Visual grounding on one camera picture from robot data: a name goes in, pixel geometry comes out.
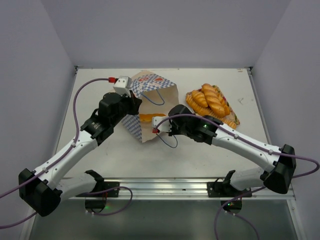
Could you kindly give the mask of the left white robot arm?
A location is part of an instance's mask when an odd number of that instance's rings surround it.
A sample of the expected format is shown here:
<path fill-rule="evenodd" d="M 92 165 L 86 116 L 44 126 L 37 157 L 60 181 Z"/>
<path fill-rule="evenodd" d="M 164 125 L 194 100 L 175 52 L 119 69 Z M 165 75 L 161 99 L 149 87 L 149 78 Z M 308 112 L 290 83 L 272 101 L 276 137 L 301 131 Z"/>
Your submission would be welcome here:
<path fill-rule="evenodd" d="M 66 173 L 85 155 L 113 134 L 115 126 L 127 115 L 139 115 L 142 100 L 115 92 L 106 93 L 75 138 L 56 155 L 33 171 L 22 170 L 18 175 L 19 196 L 40 216 L 51 214 L 69 198 L 87 194 L 100 196 L 106 190 L 103 177 L 87 170 L 78 177 L 65 179 Z"/>

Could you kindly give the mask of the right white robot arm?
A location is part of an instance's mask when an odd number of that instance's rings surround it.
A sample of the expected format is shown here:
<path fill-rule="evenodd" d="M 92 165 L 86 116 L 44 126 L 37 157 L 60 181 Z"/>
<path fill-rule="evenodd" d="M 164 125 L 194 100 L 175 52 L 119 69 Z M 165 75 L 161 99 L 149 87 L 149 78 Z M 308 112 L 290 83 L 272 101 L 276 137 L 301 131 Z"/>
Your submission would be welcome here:
<path fill-rule="evenodd" d="M 257 165 L 244 171 L 229 171 L 222 182 L 215 184 L 215 192 L 231 197 L 259 187 L 278 194 L 288 192 L 297 166 L 292 146 L 279 147 L 255 140 L 215 117 L 197 116 L 182 104 L 172 108 L 168 116 L 169 135 L 183 135 L 197 143 L 224 148 Z"/>

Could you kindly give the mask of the small orange bread roll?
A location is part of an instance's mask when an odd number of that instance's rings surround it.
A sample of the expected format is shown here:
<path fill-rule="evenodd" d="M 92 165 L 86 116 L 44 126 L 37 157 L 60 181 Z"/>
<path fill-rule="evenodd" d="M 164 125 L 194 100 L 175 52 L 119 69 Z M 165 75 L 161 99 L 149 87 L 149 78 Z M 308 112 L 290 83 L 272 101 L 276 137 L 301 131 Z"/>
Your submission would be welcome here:
<path fill-rule="evenodd" d="M 209 105 L 208 105 L 208 103 L 206 101 L 205 95 L 201 91 L 193 90 L 191 92 L 191 97 L 202 108 L 208 108 L 209 107 Z"/>

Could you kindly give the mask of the checkered paper bag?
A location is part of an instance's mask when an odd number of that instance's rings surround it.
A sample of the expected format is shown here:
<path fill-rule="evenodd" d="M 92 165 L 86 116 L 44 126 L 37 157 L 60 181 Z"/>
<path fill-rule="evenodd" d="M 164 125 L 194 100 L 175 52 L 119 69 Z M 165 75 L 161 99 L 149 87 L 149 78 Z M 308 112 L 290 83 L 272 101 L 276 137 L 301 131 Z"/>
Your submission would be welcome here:
<path fill-rule="evenodd" d="M 127 115 L 121 121 L 128 132 L 139 142 L 145 143 L 156 137 L 151 122 L 140 122 L 140 114 L 165 114 L 179 104 L 177 85 L 151 71 L 141 71 L 132 76 L 130 90 L 142 100 L 138 115 Z"/>

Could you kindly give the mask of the long ridged orange bread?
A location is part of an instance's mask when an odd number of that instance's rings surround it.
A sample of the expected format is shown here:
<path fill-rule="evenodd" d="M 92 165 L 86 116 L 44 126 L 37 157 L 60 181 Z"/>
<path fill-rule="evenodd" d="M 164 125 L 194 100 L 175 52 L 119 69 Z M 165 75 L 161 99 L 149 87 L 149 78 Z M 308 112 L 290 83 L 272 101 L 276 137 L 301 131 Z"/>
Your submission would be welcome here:
<path fill-rule="evenodd" d="M 227 124 L 229 127 L 233 128 L 233 129 L 237 128 L 237 124 L 234 121 L 227 119 L 226 117 L 219 117 L 210 108 L 204 108 L 204 107 L 200 106 L 198 103 L 196 103 L 192 99 L 190 94 L 186 95 L 185 101 L 197 115 L 202 116 L 202 117 L 211 116 L 211 117 L 214 117 L 214 118 L 222 121 L 223 123 Z"/>

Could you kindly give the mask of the twisted orange bread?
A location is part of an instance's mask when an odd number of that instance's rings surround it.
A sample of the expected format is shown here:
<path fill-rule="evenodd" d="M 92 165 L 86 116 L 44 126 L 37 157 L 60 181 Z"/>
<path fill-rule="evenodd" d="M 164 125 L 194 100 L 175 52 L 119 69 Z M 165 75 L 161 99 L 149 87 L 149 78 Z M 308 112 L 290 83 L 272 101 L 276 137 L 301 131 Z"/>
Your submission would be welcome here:
<path fill-rule="evenodd" d="M 201 91 L 204 94 L 208 106 L 218 117 L 222 118 L 231 113 L 225 100 L 212 85 L 208 83 L 203 84 Z"/>

